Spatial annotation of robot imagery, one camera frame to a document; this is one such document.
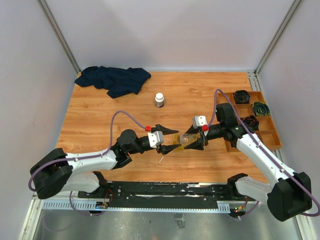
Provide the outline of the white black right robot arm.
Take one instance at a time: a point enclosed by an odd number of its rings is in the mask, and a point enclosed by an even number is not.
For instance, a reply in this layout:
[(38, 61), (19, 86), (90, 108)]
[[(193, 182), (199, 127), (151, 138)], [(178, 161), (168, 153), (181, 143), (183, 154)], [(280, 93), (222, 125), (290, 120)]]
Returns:
[(312, 208), (311, 179), (305, 172), (297, 173), (280, 161), (258, 135), (238, 119), (231, 104), (218, 104), (215, 115), (217, 124), (208, 124), (203, 115), (192, 119), (187, 133), (199, 134), (200, 137), (186, 148), (203, 150), (210, 140), (223, 138), (245, 154), (268, 181), (263, 183), (245, 173), (236, 174), (227, 180), (226, 193), (230, 199), (253, 198), (266, 204), (271, 214), (281, 222)]

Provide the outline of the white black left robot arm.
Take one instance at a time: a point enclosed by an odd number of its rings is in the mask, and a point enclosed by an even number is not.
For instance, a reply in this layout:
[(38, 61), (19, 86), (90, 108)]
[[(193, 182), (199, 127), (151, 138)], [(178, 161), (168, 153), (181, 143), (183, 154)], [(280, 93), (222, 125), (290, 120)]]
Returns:
[(41, 200), (60, 192), (86, 192), (101, 198), (107, 193), (107, 185), (98, 170), (123, 168), (134, 154), (156, 150), (166, 155), (179, 147), (164, 145), (164, 137), (177, 130), (157, 124), (148, 126), (146, 131), (146, 136), (138, 137), (134, 130), (126, 129), (109, 149), (96, 152), (65, 153), (62, 148), (55, 148), (30, 169), (28, 186)]

